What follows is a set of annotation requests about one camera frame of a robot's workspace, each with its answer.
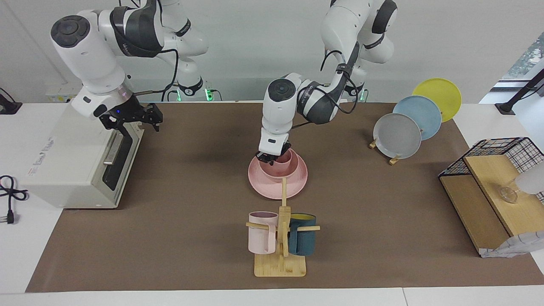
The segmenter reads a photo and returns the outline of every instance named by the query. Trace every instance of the wooden board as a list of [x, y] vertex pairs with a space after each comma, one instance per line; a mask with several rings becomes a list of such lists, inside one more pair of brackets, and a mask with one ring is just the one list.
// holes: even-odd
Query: wooden board
[[504, 201], [499, 187], [512, 181], [518, 171], [505, 155], [465, 157], [469, 169], [510, 234], [544, 230], [544, 205], [535, 195], [516, 204]]
[[476, 249], [496, 249], [510, 236], [471, 175], [440, 178]]
[[306, 275], [306, 258], [289, 254], [255, 254], [254, 274], [257, 277], [303, 277]]

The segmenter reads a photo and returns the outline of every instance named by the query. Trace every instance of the window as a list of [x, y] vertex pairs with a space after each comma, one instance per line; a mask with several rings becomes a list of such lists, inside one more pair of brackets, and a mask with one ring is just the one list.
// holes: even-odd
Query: window
[[530, 80], [542, 69], [537, 65], [544, 58], [544, 33], [525, 51], [517, 62], [508, 70], [501, 81]]

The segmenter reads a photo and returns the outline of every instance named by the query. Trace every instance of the brown mat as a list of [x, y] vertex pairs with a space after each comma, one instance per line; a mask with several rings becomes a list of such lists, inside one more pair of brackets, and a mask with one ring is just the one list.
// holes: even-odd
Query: brown mat
[[367, 148], [392, 108], [359, 105], [292, 132], [310, 178], [289, 205], [322, 226], [306, 277], [253, 276], [244, 223], [280, 205], [247, 177], [262, 106], [162, 105], [119, 209], [64, 211], [27, 292], [544, 284], [530, 255], [478, 257], [437, 178], [467, 150], [452, 120], [394, 167]]

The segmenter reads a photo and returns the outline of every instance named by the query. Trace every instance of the mug handle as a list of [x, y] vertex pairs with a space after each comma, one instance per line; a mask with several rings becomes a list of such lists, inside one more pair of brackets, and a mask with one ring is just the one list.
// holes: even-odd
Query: mug handle
[[289, 241], [288, 241], [288, 245], [289, 245], [289, 253], [291, 254], [296, 254], [297, 253], [297, 240], [298, 240], [298, 236], [299, 236], [299, 226], [300, 224], [296, 224], [296, 223], [292, 223], [291, 224], [291, 233], [289, 234]]
[[273, 253], [276, 250], [276, 227], [268, 224], [268, 245], [264, 248], [266, 253]]

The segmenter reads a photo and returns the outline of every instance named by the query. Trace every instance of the pink mug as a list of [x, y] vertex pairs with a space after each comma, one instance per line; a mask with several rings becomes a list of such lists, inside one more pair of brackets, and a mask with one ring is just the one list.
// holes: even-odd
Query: pink mug
[[292, 149], [287, 150], [285, 154], [278, 157], [273, 165], [263, 162], [259, 163], [263, 172], [271, 178], [289, 177], [295, 172], [297, 165], [298, 156]]
[[278, 214], [270, 211], [254, 211], [249, 214], [249, 222], [268, 225], [268, 229], [249, 227], [248, 249], [254, 254], [276, 252], [276, 227]]

